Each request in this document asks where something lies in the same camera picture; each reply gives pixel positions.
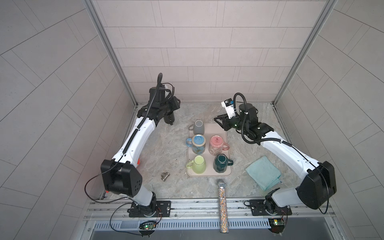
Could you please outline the pink cartoon mug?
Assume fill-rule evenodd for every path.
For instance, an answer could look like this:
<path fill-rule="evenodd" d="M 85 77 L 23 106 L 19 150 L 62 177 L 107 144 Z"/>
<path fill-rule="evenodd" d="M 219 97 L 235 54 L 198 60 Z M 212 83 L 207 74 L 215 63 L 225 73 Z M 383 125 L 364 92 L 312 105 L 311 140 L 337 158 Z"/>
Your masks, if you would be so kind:
<path fill-rule="evenodd" d="M 223 151 L 228 151 L 230 146 L 219 135 L 214 135 L 210 139 L 209 152 L 213 156 L 221 154 Z"/>

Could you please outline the grey mug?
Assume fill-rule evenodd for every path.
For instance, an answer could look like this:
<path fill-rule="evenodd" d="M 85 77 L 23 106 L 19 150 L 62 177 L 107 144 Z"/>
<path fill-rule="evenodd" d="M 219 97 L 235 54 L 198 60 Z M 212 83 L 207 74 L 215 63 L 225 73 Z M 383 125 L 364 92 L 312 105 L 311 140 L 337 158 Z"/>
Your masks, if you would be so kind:
<path fill-rule="evenodd" d="M 196 120 L 193 124 L 188 127 L 189 131 L 192 131 L 194 135 L 204 135 L 205 134 L 205 126 L 203 121 Z"/>

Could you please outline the black mug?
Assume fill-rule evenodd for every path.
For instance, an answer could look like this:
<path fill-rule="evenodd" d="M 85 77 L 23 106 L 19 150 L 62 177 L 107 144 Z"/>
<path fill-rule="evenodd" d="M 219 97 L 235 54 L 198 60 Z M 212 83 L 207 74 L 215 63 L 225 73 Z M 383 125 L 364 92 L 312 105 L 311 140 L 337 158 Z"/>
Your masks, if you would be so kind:
<path fill-rule="evenodd" d="M 174 122 L 175 122 L 175 115 L 173 112 L 170 112 L 170 113 L 167 113 L 165 116 L 164 116 L 164 121 L 166 124 L 168 125 L 173 125 Z"/>

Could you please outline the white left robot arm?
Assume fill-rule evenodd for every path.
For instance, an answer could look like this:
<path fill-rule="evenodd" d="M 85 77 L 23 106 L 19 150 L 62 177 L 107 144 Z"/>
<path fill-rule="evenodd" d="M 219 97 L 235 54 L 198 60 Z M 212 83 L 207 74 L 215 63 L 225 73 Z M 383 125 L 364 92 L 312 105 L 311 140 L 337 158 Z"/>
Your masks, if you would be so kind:
<path fill-rule="evenodd" d="M 169 125 L 174 123 L 174 111 L 181 105 L 172 84 L 158 84 L 150 88 L 149 93 L 150 100 L 138 111 L 134 127 L 121 149 L 101 164 L 105 190 L 125 195 L 143 207 L 152 205 L 155 194 L 142 186 L 143 178 L 137 170 L 140 154 L 161 120 Z"/>

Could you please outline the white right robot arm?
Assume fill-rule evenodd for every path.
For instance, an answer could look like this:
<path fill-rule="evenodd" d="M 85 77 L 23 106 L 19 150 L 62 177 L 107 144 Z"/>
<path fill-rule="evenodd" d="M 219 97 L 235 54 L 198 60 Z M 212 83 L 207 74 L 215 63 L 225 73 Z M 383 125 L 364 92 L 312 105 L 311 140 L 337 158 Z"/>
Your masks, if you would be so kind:
<path fill-rule="evenodd" d="M 258 110 L 250 103 L 235 105 L 232 99 L 223 101 L 226 113 L 214 118 L 225 131 L 235 129 L 248 144 L 257 144 L 275 154 L 302 180 L 297 188 L 276 189 L 265 197 L 268 214 L 276 215 L 284 207 L 303 203 L 316 210 L 328 204 L 337 192 L 335 168 L 299 151 L 285 141 L 275 130 L 258 120 Z"/>

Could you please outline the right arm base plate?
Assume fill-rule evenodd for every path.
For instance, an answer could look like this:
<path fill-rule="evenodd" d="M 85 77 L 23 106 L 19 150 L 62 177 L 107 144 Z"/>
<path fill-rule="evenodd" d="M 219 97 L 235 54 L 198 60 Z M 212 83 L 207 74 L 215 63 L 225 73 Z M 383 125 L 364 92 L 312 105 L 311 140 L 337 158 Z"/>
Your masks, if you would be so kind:
<path fill-rule="evenodd" d="M 273 204 L 267 204 L 266 200 L 248 200 L 244 205 L 249 207 L 252 216 L 291 216 L 292 210 L 289 206 L 278 207 Z"/>

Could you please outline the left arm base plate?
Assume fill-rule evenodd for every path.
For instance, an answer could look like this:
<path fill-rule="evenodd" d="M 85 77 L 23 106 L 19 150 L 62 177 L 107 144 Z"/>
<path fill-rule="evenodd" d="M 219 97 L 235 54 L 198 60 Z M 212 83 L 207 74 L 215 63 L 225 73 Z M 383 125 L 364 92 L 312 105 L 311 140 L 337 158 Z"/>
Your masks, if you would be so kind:
<path fill-rule="evenodd" d="M 141 206 L 133 202 L 127 212 L 130 218 L 169 217 L 171 203 L 171 201 L 156 201 L 151 202 L 149 206 Z"/>

